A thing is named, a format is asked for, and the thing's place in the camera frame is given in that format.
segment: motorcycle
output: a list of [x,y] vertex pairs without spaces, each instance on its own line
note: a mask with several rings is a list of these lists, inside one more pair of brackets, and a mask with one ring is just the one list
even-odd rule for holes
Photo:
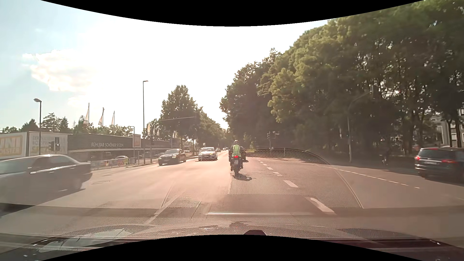
[[238,175],[239,171],[243,169],[243,162],[248,161],[239,156],[233,156],[231,158],[231,170],[233,170],[234,175]]

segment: dark suv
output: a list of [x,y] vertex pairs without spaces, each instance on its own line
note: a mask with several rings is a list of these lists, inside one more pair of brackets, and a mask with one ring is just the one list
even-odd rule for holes
[[415,157],[421,177],[441,176],[464,181],[464,150],[461,148],[423,148]]

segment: distant car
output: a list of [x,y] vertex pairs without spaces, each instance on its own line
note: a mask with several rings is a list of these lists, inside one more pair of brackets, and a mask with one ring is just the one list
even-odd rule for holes
[[200,153],[198,154],[198,161],[204,160],[218,160],[218,153],[214,147],[201,148]]
[[461,148],[423,148],[414,160],[421,177],[441,176],[464,181],[464,150]]
[[164,152],[162,156],[158,158],[158,164],[162,166],[163,164],[169,163],[181,163],[187,162],[187,156],[185,152],[181,149],[171,149]]
[[28,204],[35,194],[78,191],[92,177],[90,163],[66,155],[39,155],[0,162],[0,203]]
[[117,156],[114,159],[129,159],[128,156]]

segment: flag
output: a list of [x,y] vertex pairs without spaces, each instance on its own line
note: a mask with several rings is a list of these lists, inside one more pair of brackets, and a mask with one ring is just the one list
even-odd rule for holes
[[113,118],[111,119],[111,126],[115,125],[115,112],[113,111]]
[[100,120],[98,121],[98,125],[103,127],[103,113],[105,112],[105,108],[103,108],[102,116],[100,117]]
[[87,114],[85,115],[85,118],[84,118],[84,125],[89,125],[89,111],[90,111],[90,103],[89,103],[89,107],[87,108]]

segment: car window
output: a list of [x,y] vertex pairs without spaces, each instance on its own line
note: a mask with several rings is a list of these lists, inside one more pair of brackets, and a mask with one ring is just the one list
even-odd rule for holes
[[456,151],[456,160],[460,162],[464,162],[464,151]]
[[40,157],[34,162],[32,166],[39,168],[40,170],[53,168],[53,164],[50,162],[50,157]]
[[0,162],[0,175],[7,173],[23,172],[28,171],[35,159],[33,158],[22,158],[15,160],[7,160]]
[[433,158],[441,158],[441,159],[452,159],[454,158],[454,153],[449,150],[430,150],[425,149],[419,151],[419,157],[433,157]]
[[50,163],[53,166],[68,166],[68,165],[73,165],[74,162],[68,159],[65,156],[51,156],[50,157]]

